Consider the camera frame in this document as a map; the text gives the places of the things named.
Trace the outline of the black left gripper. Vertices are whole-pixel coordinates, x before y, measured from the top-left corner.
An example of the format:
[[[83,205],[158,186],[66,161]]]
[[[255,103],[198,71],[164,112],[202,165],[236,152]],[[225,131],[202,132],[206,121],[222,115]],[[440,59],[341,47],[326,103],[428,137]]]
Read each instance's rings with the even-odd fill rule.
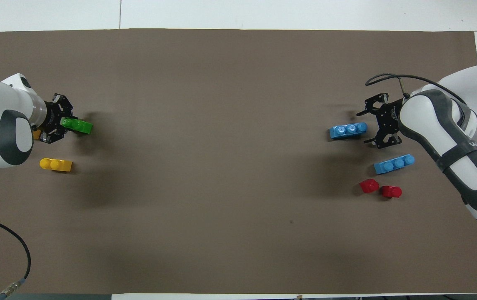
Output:
[[[73,105],[69,99],[62,94],[54,94],[53,102],[45,102],[47,108],[46,118],[41,129],[40,141],[52,144],[63,139],[67,129],[60,126],[61,118],[73,117]]]

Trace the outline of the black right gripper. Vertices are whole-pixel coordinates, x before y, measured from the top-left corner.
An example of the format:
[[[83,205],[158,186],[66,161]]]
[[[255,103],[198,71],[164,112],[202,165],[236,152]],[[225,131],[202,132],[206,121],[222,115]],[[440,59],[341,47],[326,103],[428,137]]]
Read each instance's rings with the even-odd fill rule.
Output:
[[[365,114],[378,114],[379,129],[374,138],[366,139],[365,144],[372,144],[377,149],[388,148],[390,146],[399,145],[402,139],[398,133],[399,114],[403,105],[403,100],[399,99],[390,103],[388,93],[380,93],[369,97],[364,101],[364,109],[356,116],[363,116]]]

